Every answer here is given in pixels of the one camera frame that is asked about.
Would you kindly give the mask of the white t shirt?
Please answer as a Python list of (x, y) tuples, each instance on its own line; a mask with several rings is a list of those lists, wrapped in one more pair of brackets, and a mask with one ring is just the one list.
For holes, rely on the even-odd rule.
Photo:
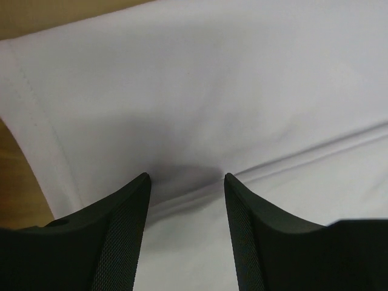
[(139, 174), (135, 290), (236, 290), (223, 179), (387, 217), (386, 1), (155, 1), (1, 42), (1, 119), (55, 218)]

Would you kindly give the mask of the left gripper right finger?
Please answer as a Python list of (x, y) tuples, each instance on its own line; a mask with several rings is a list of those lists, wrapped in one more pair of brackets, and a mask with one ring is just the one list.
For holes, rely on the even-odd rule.
[(387, 221), (299, 218), (224, 178), (240, 290), (386, 290)]

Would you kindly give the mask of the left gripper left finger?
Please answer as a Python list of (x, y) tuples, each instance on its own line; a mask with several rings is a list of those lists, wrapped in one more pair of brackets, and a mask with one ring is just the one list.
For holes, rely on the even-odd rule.
[(1, 289), (132, 290), (150, 192), (142, 173), (46, 226), (1, 229)]

